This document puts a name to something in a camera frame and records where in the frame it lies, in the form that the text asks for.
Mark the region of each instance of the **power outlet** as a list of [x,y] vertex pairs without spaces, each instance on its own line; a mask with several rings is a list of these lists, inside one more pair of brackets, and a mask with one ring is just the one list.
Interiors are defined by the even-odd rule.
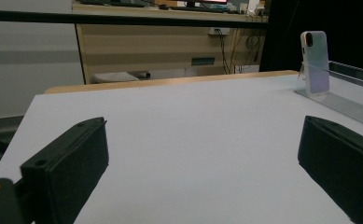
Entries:
[[210,27],[210,29],[208,30],[208,34],[209,35],[219,35],[219,34],[223,34],[223,35],[228,35],[230,33],[230,28],[221,28],[221,27]]

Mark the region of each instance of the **wall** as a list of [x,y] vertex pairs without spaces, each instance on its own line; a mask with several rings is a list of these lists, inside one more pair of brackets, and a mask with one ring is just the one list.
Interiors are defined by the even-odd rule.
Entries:
[[[0,10],[71,13],[66,0],[0,0]],[[73,24],[0,21],[0,118],[22,116],[36,94],[83,84]]]

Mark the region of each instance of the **smartphone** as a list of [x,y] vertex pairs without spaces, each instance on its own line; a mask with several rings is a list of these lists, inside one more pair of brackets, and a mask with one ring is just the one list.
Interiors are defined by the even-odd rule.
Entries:
[[327,35],[323,31],[305,31],[300,35],[306,93],[317,95],[329,91]]

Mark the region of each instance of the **phone stand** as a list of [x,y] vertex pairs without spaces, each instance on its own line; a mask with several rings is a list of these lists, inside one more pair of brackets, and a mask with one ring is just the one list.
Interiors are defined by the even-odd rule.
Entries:
[[304,66],[300,69],[294,92],[363,123],[363,69],[343,63],[329,62],[329,91],[317,95],[306,92]]

